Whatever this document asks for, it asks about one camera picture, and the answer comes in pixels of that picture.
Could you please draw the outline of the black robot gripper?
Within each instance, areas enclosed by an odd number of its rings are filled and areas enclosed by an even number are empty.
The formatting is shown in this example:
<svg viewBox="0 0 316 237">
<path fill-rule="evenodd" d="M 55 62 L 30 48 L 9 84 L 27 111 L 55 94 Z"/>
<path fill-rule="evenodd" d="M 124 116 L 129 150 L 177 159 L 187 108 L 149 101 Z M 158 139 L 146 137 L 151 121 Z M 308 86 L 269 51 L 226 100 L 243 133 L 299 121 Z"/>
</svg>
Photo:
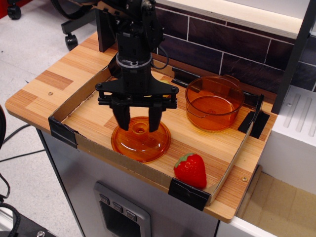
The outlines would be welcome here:
<svg viewBox="0 0 316 237">
<path fill-rule="evenodd" d="M 149 131 L 159 128 L 162 110 L 177 108 L 176 86 L 155 79 L 151 59 L 129 61 L 116 55 L 109 64 L 113 80 L 98 83 L 99 105 L 110 106 L 119 127 L 129 129 L 130 106 L 149 108 Z"/>
</svg>

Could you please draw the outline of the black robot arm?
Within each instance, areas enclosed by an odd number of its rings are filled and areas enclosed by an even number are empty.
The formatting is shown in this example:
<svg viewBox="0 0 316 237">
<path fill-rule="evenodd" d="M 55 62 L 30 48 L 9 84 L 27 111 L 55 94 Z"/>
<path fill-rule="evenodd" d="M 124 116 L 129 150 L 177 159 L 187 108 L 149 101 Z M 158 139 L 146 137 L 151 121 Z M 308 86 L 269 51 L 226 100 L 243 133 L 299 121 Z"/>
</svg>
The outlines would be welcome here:
<svg viewBox="0 0 316 237">
<path fill-rule="evenodd" d="M 163 27 L 156 15 L 154 0 L 80 0 L 79 9 L 68 14 L 59 1 L 55 9 L 69 20 L 78 20 L 90 12 L 96 13 L 100 51 L 116 43 L 118 52 L 109 64 L 114 77 L 98 83 L 100 105 L 108 105 L 120 128 L 129 129 L 131 107 L 149 110 L 149 131 L 158 129 L 166 109 L 177 107 L 178 88 L 152 76 L 152 52 L 160 48 Z"/>
</svg>

